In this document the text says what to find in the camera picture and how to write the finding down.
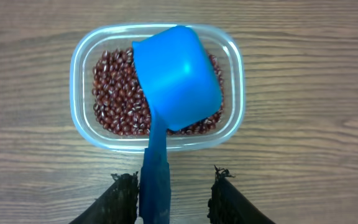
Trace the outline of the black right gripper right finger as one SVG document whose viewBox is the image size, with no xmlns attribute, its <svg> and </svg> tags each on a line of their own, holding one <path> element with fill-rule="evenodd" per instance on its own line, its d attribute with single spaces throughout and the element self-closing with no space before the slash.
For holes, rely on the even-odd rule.
<svg viewBox="0 0 358 224">
<path fill-rule="evenodd" d="M 275 224 L 247 200 L 228 178 L 228 169 L 215 168 L 215 181 L 208 200 L 208 218 L 212 224 Z"/>
</svg>

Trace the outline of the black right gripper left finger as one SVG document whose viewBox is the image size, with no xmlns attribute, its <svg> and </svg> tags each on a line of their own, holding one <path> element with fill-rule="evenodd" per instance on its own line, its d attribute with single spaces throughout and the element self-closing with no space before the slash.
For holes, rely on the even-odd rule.
<svg viewBox="0 0 358 224">
<path fill-rule="evenodd" d="M 138 173 L 111 174 L 114 183 L 70 224 L 134 224 L 139 195 Z"/>
</svg>

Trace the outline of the blue plastic measuring scoop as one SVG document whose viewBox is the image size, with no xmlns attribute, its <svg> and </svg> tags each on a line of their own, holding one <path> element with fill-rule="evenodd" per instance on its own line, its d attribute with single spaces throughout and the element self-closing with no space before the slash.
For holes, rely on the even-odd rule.
<svg viewBox="0 0 358 224">
<path fill-rule="evenodd" d="M 144 223 L 170 221 L 167 130 L 178 131 L 213 115 L 222 93 L 193 29 L 175 26 L 133 42 L 134 64 L 149 104 L 151 127 L 140 175 L 139 215 Z"/>
</svg>

